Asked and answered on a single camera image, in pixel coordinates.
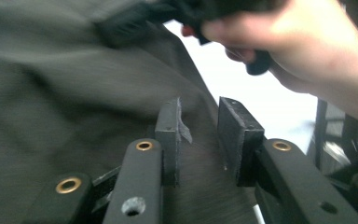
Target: dark gray fabric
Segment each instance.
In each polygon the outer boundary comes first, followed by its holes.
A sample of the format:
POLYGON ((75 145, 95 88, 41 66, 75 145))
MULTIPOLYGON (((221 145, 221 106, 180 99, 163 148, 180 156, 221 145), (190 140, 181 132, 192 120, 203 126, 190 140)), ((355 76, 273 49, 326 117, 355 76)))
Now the dark gray fabric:
POLYGON ((57 175, 120 165, 178 96, 194 142, 183 147, 181 188, 165 189, 164 223, 255 223, 253 192, 223 169, 216 105, 181 42, 158 27, 109 49, 87 19, 97 3, 0 1, 0 223, 21 223, 57 175))

